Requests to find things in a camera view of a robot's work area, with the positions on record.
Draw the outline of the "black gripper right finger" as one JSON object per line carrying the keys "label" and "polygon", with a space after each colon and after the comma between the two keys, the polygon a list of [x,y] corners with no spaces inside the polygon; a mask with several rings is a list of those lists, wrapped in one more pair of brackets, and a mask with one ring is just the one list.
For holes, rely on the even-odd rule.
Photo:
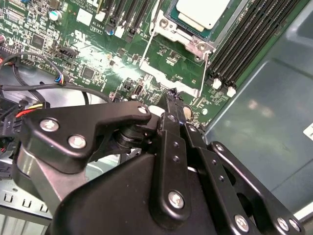
{"label": "black gripper right finger", "polygon": [[303,235],[301,222],[220,142],[185,122],[192,214],[178,235]]}

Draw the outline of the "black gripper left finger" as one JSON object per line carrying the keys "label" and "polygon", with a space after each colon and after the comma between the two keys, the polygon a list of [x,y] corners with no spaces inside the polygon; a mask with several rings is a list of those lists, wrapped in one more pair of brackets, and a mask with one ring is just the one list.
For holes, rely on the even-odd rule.
{"label": "black gripper left finger", "polygon": [[74,190],[135,158],[152,155],[149,211],[161,227],[191,215],[182,99],[173,91],[156,106],[128,101],[33,111],[23,118],[15,158],[26,182],[53,216]]}

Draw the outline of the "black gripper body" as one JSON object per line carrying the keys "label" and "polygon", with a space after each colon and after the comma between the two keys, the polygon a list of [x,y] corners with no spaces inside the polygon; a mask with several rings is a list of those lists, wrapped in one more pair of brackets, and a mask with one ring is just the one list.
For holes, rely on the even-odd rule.
{"label": "black gripper body", "polygon": [[189,171],[191,215],[167,230],[149,211],[155,158],[135,158],[70,193],[58,206],[50,226],[53,235],[226,235],[226,221],[213,213],[197,173]]}

